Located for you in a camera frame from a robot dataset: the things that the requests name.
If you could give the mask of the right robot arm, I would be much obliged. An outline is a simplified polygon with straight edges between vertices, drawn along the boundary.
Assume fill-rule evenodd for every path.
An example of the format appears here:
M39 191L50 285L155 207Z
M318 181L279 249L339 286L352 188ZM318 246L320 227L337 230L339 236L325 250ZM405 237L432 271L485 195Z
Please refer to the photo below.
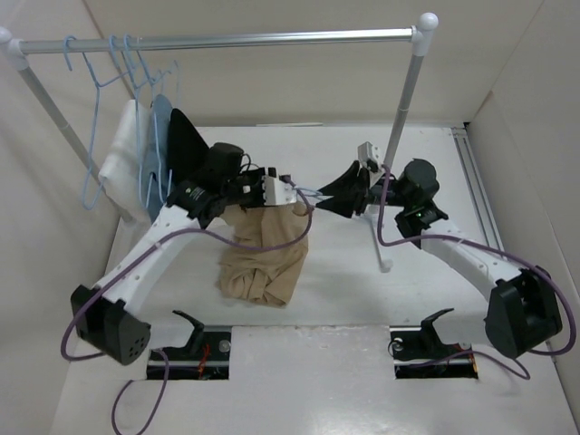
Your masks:
M374 163L355 161L338 179L320 189L318 207L345 218L370 205L379 208L376 237L382 247L396 247L383 235L387 207L396 207L400 243L412 243L437 257L467 280L485 299L487 311L448 323L440 310L421 322L421 350L441 356L452 344L482 343L516 359L563 330L574 319L549 274L516 256L464 236L435 203L440 189L435 168L425 159L408 163L398 177Z

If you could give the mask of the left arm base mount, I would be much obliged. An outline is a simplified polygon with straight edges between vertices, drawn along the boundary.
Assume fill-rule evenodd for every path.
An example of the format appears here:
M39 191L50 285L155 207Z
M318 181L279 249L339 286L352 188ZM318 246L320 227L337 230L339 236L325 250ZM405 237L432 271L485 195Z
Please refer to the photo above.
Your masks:
M167 318L151 329L146 379L220 381L229 377L231 328L206 326L180 310L179 321Z

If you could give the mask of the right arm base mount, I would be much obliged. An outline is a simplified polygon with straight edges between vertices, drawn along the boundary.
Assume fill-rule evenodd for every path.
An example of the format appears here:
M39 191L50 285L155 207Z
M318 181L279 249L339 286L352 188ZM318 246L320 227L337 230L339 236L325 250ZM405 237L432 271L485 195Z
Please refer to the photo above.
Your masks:
M470 344L444 343L434 323L453 308L425 317L419 325L391 326L387 346L397 380L477 379L475 357Z

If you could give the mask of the beige t shirt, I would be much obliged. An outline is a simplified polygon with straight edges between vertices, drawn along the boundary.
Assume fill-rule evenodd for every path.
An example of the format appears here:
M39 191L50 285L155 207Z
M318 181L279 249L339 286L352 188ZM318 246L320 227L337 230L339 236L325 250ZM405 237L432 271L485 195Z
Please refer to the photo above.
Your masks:
M228 247L220 258L221 294L259 305L288 305L309 250L306 237L295 242L308 223L306 205L230 206L222 219L233 228L239 246Z

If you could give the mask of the light blue wire hanger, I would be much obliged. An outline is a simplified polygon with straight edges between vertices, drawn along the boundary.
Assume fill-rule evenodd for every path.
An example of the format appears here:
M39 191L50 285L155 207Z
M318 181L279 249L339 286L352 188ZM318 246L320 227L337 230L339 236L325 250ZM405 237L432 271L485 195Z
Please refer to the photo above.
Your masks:
M297 195L299 198L304 197L310 204L316 204L322 200L328 199L329 196L323 194L319 190L309 189L305 187L297 187L295 188Z

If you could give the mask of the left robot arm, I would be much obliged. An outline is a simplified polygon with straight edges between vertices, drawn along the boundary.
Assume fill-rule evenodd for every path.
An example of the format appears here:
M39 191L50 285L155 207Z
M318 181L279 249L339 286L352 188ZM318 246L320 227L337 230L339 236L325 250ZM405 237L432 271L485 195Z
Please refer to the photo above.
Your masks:
M287 242L250 246L209 230L212 221L229 206L244 211L280 211L300 205L310 218L335 195L327 188L306 194L290 176L274 168L244 169L243 159L241 148L225 142L169 147L167 163L173 188L150 229L117 269L91 288L78 286L71 295L72 321L61 343L65 359L82 359L67 351L71 334L93 346L97 357L107 356L123 366L134 363L151 339L157 339L159 347L170 347L182 359L196 357L202 346L197 332L181 328L168 337L161 328L139 318L153 286L186 245L197 236L208 236L245 253L269 253L293 247L306 238L308 231L304 229Z

